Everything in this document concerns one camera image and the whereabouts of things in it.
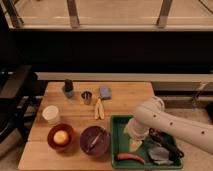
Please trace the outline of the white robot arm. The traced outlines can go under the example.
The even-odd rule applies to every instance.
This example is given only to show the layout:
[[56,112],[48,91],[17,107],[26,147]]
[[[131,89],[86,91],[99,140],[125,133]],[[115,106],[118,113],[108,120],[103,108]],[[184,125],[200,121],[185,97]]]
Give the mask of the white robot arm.
[[165,112],[165,103],[157,96],[140,102],[124,128],[133,140],[142,140],[154,128],[175,136],[213,154],[213,125],[176,117]]

